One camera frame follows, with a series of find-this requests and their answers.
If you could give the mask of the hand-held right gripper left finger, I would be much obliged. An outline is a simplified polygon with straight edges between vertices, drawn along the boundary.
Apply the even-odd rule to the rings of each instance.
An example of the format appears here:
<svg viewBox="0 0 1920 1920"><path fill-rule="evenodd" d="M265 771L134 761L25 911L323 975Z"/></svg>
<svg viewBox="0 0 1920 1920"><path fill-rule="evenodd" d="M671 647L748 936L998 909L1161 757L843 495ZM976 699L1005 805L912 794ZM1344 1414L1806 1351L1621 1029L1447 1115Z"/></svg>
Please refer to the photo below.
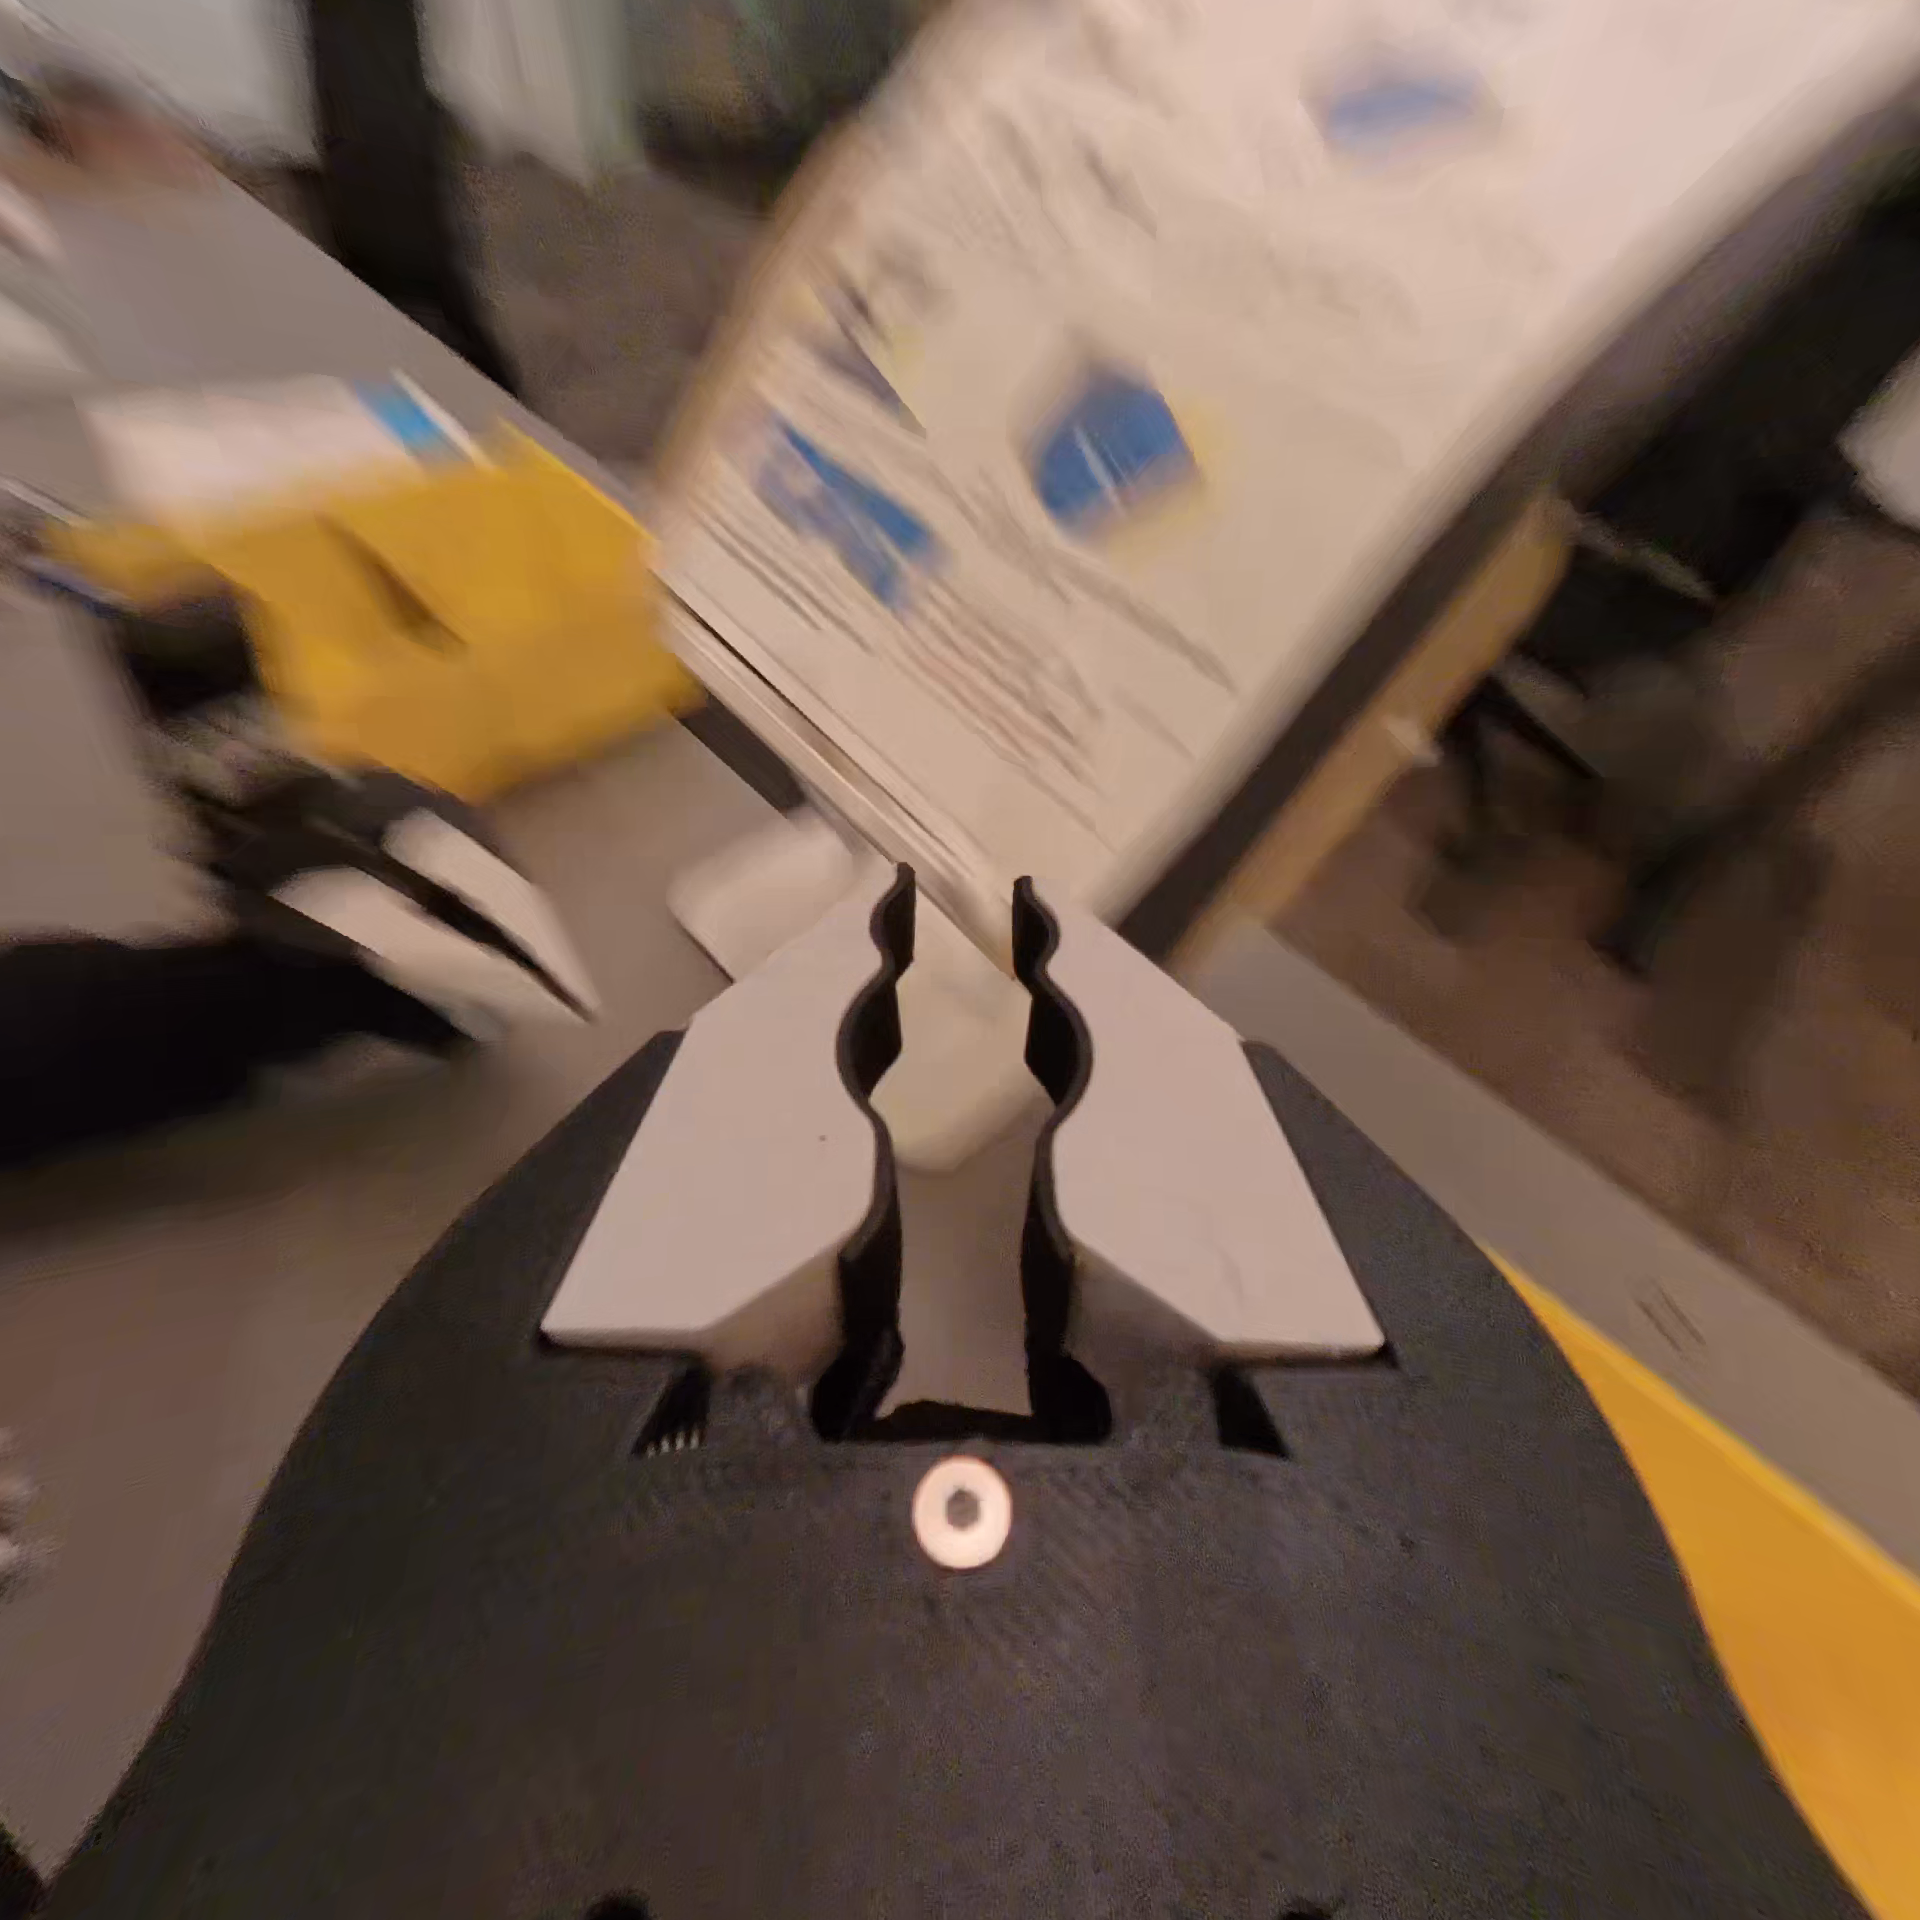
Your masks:
<svg viewBox="0 0 1920 1920"><path fill-rule="evenodd" d="M549 1344L765 1370L816 1432L899 1377L903 1219L872 1106L903 1046L918 891L877 867L691 1023L541 1319Z"/></svg>

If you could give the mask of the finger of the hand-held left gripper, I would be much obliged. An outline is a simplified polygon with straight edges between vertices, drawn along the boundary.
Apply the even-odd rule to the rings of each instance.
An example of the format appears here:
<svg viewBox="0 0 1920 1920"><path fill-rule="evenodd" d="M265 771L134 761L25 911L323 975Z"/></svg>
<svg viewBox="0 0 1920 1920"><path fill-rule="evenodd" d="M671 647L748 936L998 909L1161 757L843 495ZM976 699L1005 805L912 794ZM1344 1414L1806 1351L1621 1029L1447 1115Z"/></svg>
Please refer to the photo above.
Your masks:
<svg viewBox="0 0 1920 1920"><path fill-rule="evenodd" d="M473 1039L519 1019L519 969L388 881L355 867L301 871L268 891L279 920L326 935L348 958Z"/></svg>
<svg viewBox="0 0 1920 1920"><path fill-rule="evenodd" d="M598 1017L601 998L552 902L465 823L415 807L383 829L382 846L401 867L465 902L573 1014Z"/></svg>

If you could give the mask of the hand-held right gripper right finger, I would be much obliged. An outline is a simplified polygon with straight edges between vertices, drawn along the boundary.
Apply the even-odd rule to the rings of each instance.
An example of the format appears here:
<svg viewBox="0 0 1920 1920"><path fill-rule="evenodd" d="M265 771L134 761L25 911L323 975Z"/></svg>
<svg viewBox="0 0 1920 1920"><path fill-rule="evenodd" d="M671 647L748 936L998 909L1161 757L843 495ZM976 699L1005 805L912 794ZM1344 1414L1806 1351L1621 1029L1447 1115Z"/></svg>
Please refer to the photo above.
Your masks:
<svg viewBox="0 0 1920 1920"><path fill-rule="evenodd" d="M1244 1377L1368 1363L1384 1330L1238 1031L1080 904L1013 891L1024 1066L1048 1099L1024 1206L1024 1376L1044 1438L1109 1438L1163 1374L1230 1438Z"/></svg>

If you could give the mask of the yellow plastic bin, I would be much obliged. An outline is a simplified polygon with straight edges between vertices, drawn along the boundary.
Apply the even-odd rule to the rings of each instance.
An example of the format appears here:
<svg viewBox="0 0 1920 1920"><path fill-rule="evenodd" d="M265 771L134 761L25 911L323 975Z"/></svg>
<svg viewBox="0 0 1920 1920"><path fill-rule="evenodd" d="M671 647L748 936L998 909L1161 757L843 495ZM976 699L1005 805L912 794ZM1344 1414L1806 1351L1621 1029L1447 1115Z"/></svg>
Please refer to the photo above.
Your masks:
<svg viewBox="0 0 1920 1920"><path fill-rule="evenodd" d="M109 390L80 416L111 506L53 531L53 565L134 614L230 609L308 758L492 799L703 699L632 512L406 374Z"/></svg>

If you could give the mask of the yellow sheet at edge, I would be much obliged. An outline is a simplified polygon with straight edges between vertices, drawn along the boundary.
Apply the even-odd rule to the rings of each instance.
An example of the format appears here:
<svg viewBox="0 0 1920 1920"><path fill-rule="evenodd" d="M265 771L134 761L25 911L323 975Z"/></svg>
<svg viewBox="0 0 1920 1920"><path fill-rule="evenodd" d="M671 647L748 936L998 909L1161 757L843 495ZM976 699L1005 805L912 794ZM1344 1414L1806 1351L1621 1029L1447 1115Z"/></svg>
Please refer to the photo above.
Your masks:
<svg viewBox="0 0 1920 1920"><path fill-rule="evenodd" d="M1494 1258L1664 1527L1731 1691L1869 1914L1918 1914L1918 1586L1611 1336Z"/></svg>

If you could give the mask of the white instruction board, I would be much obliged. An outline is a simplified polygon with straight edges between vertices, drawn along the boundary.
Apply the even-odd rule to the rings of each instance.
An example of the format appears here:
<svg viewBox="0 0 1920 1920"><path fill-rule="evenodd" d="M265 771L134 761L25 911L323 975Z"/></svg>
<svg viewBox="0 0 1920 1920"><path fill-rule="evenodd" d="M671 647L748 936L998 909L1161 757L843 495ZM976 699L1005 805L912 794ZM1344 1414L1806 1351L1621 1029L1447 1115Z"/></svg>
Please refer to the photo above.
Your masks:
<svg viewBox="0 0 1920 1920"><path fill-rule="evenodd" d="M660 465L659 579L807 791L669 896L729 975L870 847L1196 928L1567 402L1916 91L1916 5L952 5L825 141Z"/></svg>

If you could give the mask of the black post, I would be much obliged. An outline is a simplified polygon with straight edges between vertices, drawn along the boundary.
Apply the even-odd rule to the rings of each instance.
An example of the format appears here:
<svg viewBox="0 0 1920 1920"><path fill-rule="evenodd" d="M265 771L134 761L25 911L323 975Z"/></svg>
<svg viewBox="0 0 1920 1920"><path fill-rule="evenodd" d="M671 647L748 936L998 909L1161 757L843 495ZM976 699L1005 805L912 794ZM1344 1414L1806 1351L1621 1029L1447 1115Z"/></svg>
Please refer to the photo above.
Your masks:
<svg viewBox="0 0 1920 1920"><path fill-rule="evenodd" d="M503 393L521 394L469 258L460 153L417 1L297 6L331 254Z"/></svg>

